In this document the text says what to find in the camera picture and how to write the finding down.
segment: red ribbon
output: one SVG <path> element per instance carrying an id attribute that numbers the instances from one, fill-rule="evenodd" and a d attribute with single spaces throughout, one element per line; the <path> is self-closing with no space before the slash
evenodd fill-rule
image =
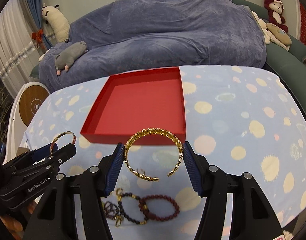
<path id="1" fill-rule="evenodd" d="M 41 45 L 41 48 L 44 49 L 43 40 L 42 40 L 43 30 L 38 30 L 37 33 L 32 33 L 32 39 L 36 41 L 36 48 L 39 48 L 39 44 Z"/>

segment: white device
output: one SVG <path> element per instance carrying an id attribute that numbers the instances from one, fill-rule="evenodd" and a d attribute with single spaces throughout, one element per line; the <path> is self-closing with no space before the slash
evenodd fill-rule
<path id="1" fill-rule="evenodd" d="M 30 82 L 22 86 L 11 109 L 3 164 L 16 157 L 24 132 L 49 95 L 48 89 L 39 82 Z"/>

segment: red teddy bear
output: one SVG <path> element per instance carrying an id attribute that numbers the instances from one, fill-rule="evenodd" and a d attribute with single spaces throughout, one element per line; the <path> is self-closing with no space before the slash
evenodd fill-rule
<path id="1" fill-rule="evenodd" d="M 281 15 L 284 10 L 284 5 L 281 0 L 264 0 L 264 7 L 268 10 L 269 22 L 288 33 L 288 27 L 284 25 L 285 18 Z"/>

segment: red box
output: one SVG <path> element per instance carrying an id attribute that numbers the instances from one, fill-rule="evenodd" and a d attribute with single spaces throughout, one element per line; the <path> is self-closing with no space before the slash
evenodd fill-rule
<path id="1" fill-rule="evenodd" d="M 140 70 L 110 76 L 81 130 L 92 143 L 126 144 L 136 132 L 161 128 L 185 142 L 185 110 L 178 67 Z M 161 135 L 147 135 L 134 144 L 173 145 Z"/>

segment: red beaded bracelet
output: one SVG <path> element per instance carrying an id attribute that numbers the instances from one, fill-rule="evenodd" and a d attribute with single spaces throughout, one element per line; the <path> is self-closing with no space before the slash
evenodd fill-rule
<path id="1" fill-rule="evenodd" d="M 172 203 L 172 205 L 175 207 L 175 213 L 168 216 L 168 217 L 158 217 L 156 214 L 150 212 L 150 210 L 148 209 L 147 205 L 146 205 L 146 200 L 150 200 L 150 199 L 165 199 L 169 202 Z M 148 219 L 150 220 L 156 220 L 156 221 L 161 221 L 161 222 L 164 222 L 164 221 L 168 221 L 168 220 L 171 220 L 175 217 L 177 217 L 177 215 L 179 214 L 179 206 L 178 204 L 175 202 L 174 199 L 172 199 L 171 197 L 169 196 L 165 196 L 165 195 L 148 195 L 144 198 L 141 198 L 139 200 L 140 204 L 139 204 L 139 208 L 140 210 L 143 212 L 143 214 L 145 215 L 145 217 L 147 217 Z"/>

